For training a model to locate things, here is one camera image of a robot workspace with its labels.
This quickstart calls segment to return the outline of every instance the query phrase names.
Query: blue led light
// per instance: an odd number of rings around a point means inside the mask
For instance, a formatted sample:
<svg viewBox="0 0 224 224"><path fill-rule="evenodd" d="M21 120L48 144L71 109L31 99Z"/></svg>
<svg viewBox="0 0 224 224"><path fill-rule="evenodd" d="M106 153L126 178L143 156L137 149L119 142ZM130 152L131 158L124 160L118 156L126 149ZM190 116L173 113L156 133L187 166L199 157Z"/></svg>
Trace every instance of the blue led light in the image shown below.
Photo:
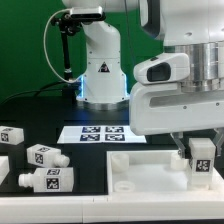
<svg viewBox="0 0 224 224"><path fill-rule="evenodd" d="M125 96L129 97L130 94L128 94L128 80L127 80L127 76L125 75Z"/></svg>
<svg viewBox="0 0 224 224"><path fill-rule="evenodd" d="M81 79L81 93L78 95L78 98L83 98L84 75L82 75L80 79Z"/></svg>

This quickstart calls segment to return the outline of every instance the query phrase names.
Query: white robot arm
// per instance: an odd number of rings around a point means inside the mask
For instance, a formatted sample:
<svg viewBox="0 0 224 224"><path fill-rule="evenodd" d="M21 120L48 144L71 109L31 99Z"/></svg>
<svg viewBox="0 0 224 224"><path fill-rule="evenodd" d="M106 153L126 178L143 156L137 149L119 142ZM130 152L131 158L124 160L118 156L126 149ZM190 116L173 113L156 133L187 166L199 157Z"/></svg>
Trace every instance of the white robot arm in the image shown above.
<svg viewBox="0 0 224 224"><path fill-rule="evenodd" d="M138 0L63 0L71 17L90 18L82 27L86 35L87 68L82 75L78 104L91 109L110 110L128 105L126 75L120 65L120 34L113 26L91 18L103 12L132 10Z"/></svg>
<svg viewBox="0 0 224 224"><path fill-rule="evenodd" d="M95 8L101 6L104 12L124 12L125 0L62 0L66 7ZM138 0L127 0L128 10L138 7Z"/></svg>
<svg viewBox="0 0 224 224"><path fill-rule="evenodd" d="M164 53L134 69L131 129L153 135L218 128L223 136L224 1L141 0L148 33L155 1L163 29L154 29L154 38L164 33Z"/></svg>

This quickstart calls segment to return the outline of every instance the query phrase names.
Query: table surface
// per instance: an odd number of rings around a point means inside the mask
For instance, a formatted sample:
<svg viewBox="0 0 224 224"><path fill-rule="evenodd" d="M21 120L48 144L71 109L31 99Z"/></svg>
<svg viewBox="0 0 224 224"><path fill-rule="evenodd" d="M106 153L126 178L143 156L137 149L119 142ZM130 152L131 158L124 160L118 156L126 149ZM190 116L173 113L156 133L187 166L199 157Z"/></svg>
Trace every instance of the table surface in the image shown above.
<svg viewBox="0 0 224 224"><path fill-rule="evenodd" d="M0 107L0 126L23 128L25 141L17 146L0 144L0 156L9 156L10 163L10 173L0 186L0 197L49 196L46 193L33 193L31 188L18 186L18 177L21 173L33 173L37 168L27 163L26 155L26 149L35 144L61 149L62 154L70 157L69 166L75 171L76 184L73 192L51 193L51 196L107 194L107 151L177 149L169 135L147 136L148 144L57 144L64 126L128 124L128 108L115 111L88 110L78 108L71 100L62 97L23 97L8 101ZM210 130L188 133L190 137L211 137L212 135L214 133ZM222 176L224 176L223 160L223 157L220 157L215 162L215 167ZM167 221L166 223L190 222ZM194 223L204 224L211 221L194 221ZM213 220L212 223L223 223L223 220Z"/></svg>

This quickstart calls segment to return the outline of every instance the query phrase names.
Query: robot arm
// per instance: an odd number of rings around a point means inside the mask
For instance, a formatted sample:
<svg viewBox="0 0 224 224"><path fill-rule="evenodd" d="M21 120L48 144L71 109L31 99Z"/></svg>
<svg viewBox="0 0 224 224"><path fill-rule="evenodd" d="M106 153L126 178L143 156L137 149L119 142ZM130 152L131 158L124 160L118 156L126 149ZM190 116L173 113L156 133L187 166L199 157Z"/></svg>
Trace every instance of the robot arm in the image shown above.
<svg viewBox="0 0 224 224"><path fill-rule="evenodd" d="M124 12L125 0L62 0L66 7L96 8L101 6L104 12ZM138 0L127 0L127 9L138 7Z"/></svg>
<svg viewBox="0 0 224 224"><path fill-rule="evenodd" d="M145 14L142 26L151 36L156 38L163 24L164 53L135 67L132 131L154 135L216 129L214 143L219 149L224 133L224 2L160 0L158 19L162 20L157 26L151 23L153 0L140 3Z"/></svg>

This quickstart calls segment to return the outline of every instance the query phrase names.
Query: printed marker sheet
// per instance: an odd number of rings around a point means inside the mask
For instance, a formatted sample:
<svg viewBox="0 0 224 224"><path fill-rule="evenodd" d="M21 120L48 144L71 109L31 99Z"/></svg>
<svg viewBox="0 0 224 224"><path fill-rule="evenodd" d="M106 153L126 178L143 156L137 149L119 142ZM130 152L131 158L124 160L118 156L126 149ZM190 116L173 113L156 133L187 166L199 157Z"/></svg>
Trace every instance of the printed marker sheet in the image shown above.
<svg viewBox="0 0 224 224"><path fill-rule="evenodd" d="M129 126L65 126L58 143L146 143Z"/></svg>

